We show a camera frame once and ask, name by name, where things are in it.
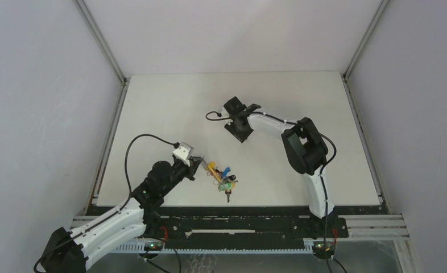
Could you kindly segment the keyring with yellow handle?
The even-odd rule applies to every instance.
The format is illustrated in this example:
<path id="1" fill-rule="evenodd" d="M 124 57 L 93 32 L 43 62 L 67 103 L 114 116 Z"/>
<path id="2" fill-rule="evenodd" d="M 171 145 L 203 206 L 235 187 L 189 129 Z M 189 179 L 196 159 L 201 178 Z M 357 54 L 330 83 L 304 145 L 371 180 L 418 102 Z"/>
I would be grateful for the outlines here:
<path id="1" fill-rule="evenodd" d="M 218 169 L 215 162 L 207 162 L 206 160 L 203 160 L 201 165 L 207 175 L 213 178 L 214 185 L 220 185 L 229 181 L 224 173 Z"/>

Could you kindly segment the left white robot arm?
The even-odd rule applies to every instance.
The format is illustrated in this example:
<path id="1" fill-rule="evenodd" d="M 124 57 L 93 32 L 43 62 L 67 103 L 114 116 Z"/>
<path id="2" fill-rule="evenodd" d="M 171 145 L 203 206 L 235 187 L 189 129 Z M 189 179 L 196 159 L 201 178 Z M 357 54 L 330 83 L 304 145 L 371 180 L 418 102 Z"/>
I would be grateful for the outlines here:
<path id="1" fill-rule="evenodd" d="M 164 196 L 184 179 L 194 180 L 203 158 L 191 156 L 187 162 L 156 162 L 129 199 L 98 218 L 73 228 L 55 230 L 35 262 L 34 272 L 87 272 L 106 254 L 135 237 L 155 238 L 160 230 L 156 210 Z"/>

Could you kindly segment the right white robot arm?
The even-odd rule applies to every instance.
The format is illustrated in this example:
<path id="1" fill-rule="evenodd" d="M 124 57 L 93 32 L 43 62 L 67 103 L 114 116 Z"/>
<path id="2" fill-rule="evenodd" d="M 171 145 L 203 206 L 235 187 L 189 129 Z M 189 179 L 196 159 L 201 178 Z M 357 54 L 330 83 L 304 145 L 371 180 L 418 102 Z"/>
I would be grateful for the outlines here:
<path id="1" fill-rule="evenodd" d="M 334 228 L 330 218 L 334 214 L 334 204 L 325 170 L 330 162 L 326 142 L 332 144 L 332 141 L 317 130 L 310 118 L 296 121 L 279 118 L 264 112 L 257 104 L 247 106 L 237 97 L 228 100 L 217 117 L 226 122 L 224 128 L 241 143 L 255 131 L 282 140 L 287 160 L 301 175 L 309 194 L 309 210 L 315 216 L 311 229 L 319 237 L 327 236 Z"/>

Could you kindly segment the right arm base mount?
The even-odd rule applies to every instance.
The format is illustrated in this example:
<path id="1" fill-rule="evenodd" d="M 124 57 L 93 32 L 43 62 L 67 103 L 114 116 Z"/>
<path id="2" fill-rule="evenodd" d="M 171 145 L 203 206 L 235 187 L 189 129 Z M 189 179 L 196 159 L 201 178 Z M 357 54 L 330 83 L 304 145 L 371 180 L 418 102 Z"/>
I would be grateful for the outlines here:
<path id="1" fill-rule="evenodd" d="M 311 215 L 304 219 L 303 233 L 305 238 L 348 238 L 349 231 L 346 220 L 337 214 L 317 218 Z"/>

